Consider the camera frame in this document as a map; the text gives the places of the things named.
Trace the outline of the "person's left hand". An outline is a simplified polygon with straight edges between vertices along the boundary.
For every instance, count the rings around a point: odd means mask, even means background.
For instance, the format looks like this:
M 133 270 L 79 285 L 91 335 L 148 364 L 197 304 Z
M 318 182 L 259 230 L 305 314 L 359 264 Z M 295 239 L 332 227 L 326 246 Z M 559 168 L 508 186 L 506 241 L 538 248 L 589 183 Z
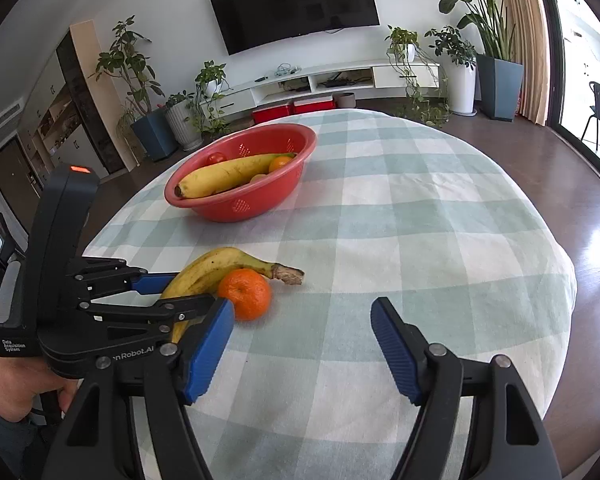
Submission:
M 0 358 L 0 416 L 20 422 L 41 393 L 54 392 L 61 411 L 68 411 L 79 388 L 77 380 L 56 375 L 41 358 Z

